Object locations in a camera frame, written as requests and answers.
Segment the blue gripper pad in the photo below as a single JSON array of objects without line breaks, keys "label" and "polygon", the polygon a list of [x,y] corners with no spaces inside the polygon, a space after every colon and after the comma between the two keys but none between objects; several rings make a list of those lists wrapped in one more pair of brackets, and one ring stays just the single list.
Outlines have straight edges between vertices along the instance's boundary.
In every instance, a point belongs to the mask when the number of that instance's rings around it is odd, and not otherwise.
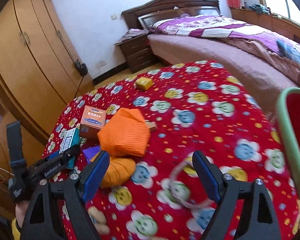
[{"label": "blue gripper pad", "polygon": [[101,151],[96,159],[88,164],[81,172],[80,184],[82,184],[83,189],[80,187],[80,190],[83,190],[81,199],[84,203],[93,199],[106,174],[109,164],[109,154],[106,151]]},{"label": "blue gripper pad", "polygon": [[208,197],[218,204],[224,191],[222,172],[201,151],[193,153],[192,163]]}]

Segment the orange knitted bag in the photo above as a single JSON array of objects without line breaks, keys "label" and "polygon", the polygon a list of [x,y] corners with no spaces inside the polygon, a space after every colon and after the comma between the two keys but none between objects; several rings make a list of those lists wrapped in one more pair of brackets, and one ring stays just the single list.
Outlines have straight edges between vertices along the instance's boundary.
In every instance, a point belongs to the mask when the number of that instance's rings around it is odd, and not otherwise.
[{"label": "orange knitted bag", "polygon": [[102,150],[110,156],[135,155],[143,157],[150,130],[139,109],[120,108],[98,132]]}]

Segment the purple floral comforter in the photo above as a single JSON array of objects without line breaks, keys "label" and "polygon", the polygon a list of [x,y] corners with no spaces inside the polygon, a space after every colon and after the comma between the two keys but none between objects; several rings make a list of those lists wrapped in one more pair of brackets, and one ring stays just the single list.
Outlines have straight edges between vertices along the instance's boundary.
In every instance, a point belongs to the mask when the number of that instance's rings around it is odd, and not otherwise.
[{"label": "purple floral comforter", "polygon": [[153,24],[151,30],[155,33],[197,38],[254,40],[277,54],[279,54],[277,40],[280,40],[292,46],[300,53],[300,44],[295,41],[260,26],[224,16],[198,15],[195,17],[167,19]]}]

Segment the nightstand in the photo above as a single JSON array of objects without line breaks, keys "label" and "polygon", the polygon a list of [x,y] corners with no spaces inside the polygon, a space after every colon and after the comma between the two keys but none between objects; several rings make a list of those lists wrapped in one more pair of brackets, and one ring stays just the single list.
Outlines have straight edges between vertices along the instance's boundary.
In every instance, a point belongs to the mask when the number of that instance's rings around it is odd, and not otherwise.
[{"label": "nightstand", "polygon": [[152,53],[147,34],[133,37],[118,44],[132,73],[159,62]]}]

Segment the yellow sleeve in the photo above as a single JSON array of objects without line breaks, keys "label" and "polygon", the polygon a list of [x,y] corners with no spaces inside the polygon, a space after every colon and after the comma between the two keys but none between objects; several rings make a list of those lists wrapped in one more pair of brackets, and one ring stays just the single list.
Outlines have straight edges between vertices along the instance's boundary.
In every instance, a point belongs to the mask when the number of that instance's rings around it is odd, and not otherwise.
[{"label": "yellow sleeve", "polygon": [[20,240],[20,232],[17,228],[16,223],[17,223],[16,219],[12,220],[12,224],[11,224],[12,234],[13,234],[14,240]]}]

